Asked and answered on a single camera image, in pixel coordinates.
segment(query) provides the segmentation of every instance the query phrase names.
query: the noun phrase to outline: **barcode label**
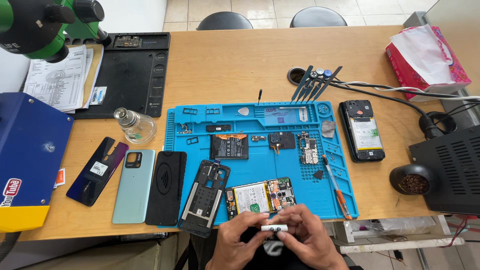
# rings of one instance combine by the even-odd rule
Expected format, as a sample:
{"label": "barcode label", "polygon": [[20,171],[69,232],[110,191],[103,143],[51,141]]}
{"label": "barcode label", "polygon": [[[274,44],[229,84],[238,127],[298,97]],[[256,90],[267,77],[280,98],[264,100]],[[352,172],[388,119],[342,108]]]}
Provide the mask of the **barcode label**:
{"label": "barcode label", "polygon": [[105,164],[102,164],[98,161],[95,161],[95,164],[93,164],[92,168],[90,169],[91,172],[96,173],[100,176],[102,176],[105,171],[107,170],[108,166]]}

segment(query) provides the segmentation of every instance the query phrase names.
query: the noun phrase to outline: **battery label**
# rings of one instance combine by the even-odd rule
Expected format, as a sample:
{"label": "battery label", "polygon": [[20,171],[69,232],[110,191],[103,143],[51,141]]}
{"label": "battery label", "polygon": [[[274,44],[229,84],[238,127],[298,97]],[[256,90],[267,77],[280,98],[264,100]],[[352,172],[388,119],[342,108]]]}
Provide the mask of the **battery label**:
{"label": "battery label", "polygon": [[377,124],[373,117],[368,122],[356,121],[350,118],[357,150],[383,149]]}
{"label": "battery label", "polygon": [[243,211],[270,212],[263,183],[238,187],[234,192],[239,214]]}

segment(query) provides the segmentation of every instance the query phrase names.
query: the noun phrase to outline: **wooden table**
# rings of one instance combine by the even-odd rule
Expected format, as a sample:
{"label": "wooden table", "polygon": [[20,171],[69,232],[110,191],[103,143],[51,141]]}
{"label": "wooden table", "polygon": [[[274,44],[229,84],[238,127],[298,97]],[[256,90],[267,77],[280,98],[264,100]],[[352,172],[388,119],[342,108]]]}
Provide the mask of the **wooden table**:
{"label": "wooden table", "polygon": [[[155,140],[137,147],[125,139],[115,119],[75,120],[61,165],[66,170],[66,184],[53,191],[44,225],[23,232],[21,240],[175,231],[111,222],[121,170],[113,174],[92,207],[65,196],[105,136],[129,144],[130,149],[161,151],[167,109],[177,105],[256,102],[260,88],[262,101],[290,101],[295,86],[288,82],[286,74],[295,66],[334,70],[343,65],[338,74],[341,80],[398,86],[385,46],[388,38],[402,29],[396,25],[172,32],[163,111],[161,117],[155,118]],[[397,92],[384,94],[405,98]],[[337,125],[359,219],[437,214],[427,209],[422,196],[401,195],[388,181],[393,168],[410,163],[408,146],[424,140],[418,127],[420,115],[397,102],[334,87],[327,88],[319,98],[332,102],[334,107],[349,99],[371,101],[386,153],[381,162],[353,163],[343,128]],[[437,101],[418,105],[426,112],[443,110]],[[336,110],[335,118],[339,121]]]}

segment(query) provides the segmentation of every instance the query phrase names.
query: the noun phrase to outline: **plastic bag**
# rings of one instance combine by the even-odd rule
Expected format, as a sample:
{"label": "plastic bag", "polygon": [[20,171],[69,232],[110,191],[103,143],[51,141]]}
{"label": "plastic bag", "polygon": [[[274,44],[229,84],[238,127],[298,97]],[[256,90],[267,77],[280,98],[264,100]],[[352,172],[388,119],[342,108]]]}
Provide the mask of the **plastic bag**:
{"label": "plastic bag", "polygon": [[428,233],[430,232],[430,228],[435,226],[436,223],[433,221],[432,217],[426,216],[399,219],[366,220],[363,221],[362,225],[372,233],[379,235],[407,235]]}

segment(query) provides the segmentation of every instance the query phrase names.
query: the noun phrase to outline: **orange pen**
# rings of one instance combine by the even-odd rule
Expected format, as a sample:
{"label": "orange pen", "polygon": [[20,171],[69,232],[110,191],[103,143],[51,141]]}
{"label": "orange pen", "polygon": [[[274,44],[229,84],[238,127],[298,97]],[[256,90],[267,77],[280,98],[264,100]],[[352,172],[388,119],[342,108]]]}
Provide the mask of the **orange pen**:
{"label": "orange pen", "polygon": [[350,215],[350,212],[348,211],[347,207],[347,202],[343,198],[342,191],[338,187],[338,184],[336,183],[335,177],[333,176],[332,169],[330,168],[330,165],[328,165],[328,160],[325,155],[322,155],[322,159],[324,160],[325,167],[327,168],[328,175],[330,175],[330,178],[332,179],[333,182],[333,187],[335,189],[336,193],[336,199],[338,200],[338,203],[340,204],[340,208],[342,209],[343,215],[345,216],[346,219],[351,220],[352,216]]}

